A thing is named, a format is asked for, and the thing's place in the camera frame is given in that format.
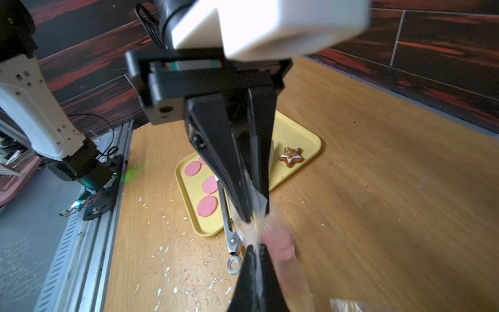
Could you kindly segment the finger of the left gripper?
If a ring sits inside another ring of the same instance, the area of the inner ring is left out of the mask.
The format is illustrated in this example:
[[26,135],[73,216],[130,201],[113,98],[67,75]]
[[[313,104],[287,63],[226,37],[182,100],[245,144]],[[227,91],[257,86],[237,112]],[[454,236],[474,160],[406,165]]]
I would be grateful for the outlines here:
[[277,96],[273,87],[248,90],[248,122],[253,186],[269,199],[269,158]]
[[238,142],[222,94],[192,97],[185,103],[189,141],[222,181],[245,223],[252,219],[250,190]]

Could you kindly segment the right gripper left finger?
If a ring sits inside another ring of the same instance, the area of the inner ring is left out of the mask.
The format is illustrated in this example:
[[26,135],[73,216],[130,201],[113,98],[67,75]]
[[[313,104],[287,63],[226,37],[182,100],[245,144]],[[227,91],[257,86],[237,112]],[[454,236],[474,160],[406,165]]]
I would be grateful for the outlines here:
[[259,310],[259,299],[256,286],[257,255],[254,247],[246,249],[239,278],[231,300],[228,312],[256,312]]

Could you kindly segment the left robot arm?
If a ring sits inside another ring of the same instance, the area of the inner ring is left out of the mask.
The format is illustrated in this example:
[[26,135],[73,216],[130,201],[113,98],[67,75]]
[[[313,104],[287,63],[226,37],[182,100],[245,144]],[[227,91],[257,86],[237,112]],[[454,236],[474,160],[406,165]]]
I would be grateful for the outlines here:
[[[362,33],[369,1],[156,1],[155,51],[126,54],[153,125],[182,120],[246,223],[269,211],[275,108],[292,59]],[[56,171],[98,191],[111,171],[49,90],[20,1],[1,2],[1,109]]]

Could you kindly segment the metal tongs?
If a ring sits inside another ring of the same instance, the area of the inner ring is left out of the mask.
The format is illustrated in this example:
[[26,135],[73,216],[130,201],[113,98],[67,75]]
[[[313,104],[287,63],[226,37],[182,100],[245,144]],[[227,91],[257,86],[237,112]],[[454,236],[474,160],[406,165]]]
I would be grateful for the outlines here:
[[222,212],[224,235],[227,242],[227,251],[230,254],[230,257],[227,260],[227,271],[229,274],[234,276],[240,272],[240,267],[242,265],[242,260],[240,258],[242,243],[239,235],[233,229],[231,218],[231,200],[229,199],[222,182],[218,178],[216,178],[216,182]]

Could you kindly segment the clear resealable bag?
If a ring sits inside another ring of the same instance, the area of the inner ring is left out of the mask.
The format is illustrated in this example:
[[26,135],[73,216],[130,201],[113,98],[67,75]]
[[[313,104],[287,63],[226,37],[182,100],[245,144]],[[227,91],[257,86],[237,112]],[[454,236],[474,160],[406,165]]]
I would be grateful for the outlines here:
[[249,196],[252,205],[252,219],[245,223],[233,210],[235,226],[247,249],[254,247],[257,255],[256,286],[259,299],[261,265],[259,260],[260,245],[264,244],[272,260],[279,286],[289,311],[314,311],[313,298],[304,271],[296,256],[294,233],[275,203],[266,200],[248,181]]

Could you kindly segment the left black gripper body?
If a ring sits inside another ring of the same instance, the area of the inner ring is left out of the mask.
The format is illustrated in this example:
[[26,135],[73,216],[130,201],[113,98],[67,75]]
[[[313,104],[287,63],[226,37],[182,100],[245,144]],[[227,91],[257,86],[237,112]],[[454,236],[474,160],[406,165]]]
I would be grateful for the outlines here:
[[126,62],[140,106],[153,125],[184,120],[191,98],[266,86],[281,92],[292,68],[290,59],[230,61],[220,48],[128,51]]

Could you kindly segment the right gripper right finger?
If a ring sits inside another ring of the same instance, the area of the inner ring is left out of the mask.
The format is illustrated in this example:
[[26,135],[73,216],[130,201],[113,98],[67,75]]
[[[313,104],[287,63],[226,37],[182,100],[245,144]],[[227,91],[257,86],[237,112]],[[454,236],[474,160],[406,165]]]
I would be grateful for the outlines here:
[[259,260],[261,282],[259,284],[259,311],[288,312],[283,293],[279,286],[270,253],[264,244],[260,245]]

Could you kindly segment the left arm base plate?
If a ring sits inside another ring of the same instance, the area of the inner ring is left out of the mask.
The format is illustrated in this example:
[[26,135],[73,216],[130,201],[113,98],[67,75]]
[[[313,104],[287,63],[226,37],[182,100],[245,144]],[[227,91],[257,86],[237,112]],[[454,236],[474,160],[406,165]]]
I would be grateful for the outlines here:
[[102,191],[98,192],[89,200],[89,204],[84,205],[83,220],[90,221],[108,213],[116,206],[118,191],[122,182],[123,164],[125,162],[123,155],[108,160],[105,164],[113,171],[114,179],[112,184]]

